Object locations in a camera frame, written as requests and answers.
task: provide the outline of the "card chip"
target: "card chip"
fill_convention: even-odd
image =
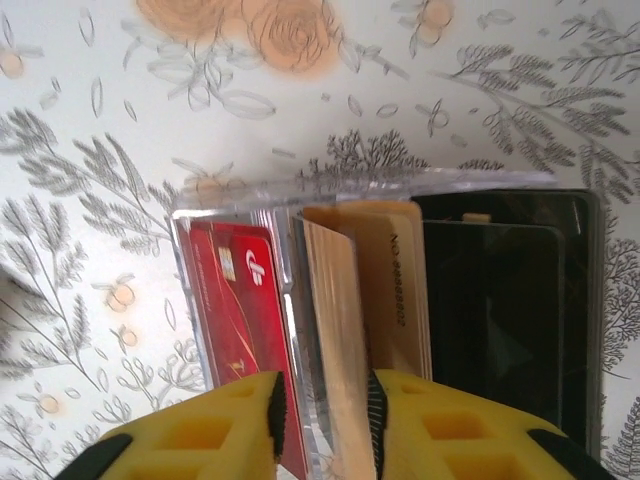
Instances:
[[[218,255],[220,255],[220,265],[222,266],[222,275],[227,280],[236,281],[236,272],[233,268],[233,258],[231,250],[225,247],[218,247]]]

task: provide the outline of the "wallpaper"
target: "wallpaper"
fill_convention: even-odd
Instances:
[[[0,0],[0,478],[203,391],[185,182],[427,165],[607,199],[603,461],[640,478],[639,75],[634,0]]]

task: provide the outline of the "orange rose drawing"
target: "orange rose drawing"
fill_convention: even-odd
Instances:
[[[333,57],[333,19],[321,0],[244,0],[243,14],[251,44],[278,70],[305,72]]]
[[[232,0],[137,0],[156,28],[180,40],[215,38]]]

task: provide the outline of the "floral wallpaper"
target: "floral wallpaper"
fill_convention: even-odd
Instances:
[[[426,165],[607,199],[602,457],[640,478],[639,75],[634,0],[0,0],[0,478],[203,391],[185,182]]]

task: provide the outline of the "red bank card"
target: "red bank card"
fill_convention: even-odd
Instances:
[[[218,380],[224,385],[259,371],[284,372],[288,416],[282,465],[303,479],[306,462],[271,235],[264,227],[195,222],[191,243],[206,313],[207,354]]]

